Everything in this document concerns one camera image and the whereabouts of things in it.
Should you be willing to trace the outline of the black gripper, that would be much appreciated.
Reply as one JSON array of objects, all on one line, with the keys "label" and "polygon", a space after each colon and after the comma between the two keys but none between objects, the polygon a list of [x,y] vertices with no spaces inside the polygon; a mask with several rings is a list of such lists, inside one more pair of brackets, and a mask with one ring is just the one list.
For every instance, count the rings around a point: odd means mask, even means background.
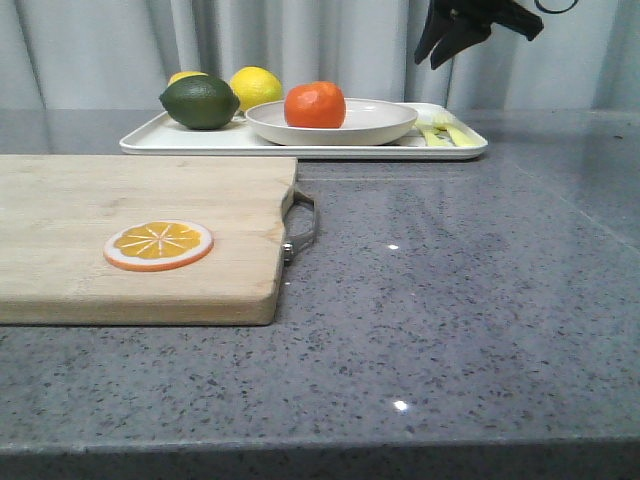
[{"label": "black gripper", "polygon": [[418,45],[415,64],[430,58],[432,70],[451,60],[463,50],[486,41],[497,23],[527,40],[533,40],[544,28],[542,19],[515,1],[434,1]]}]

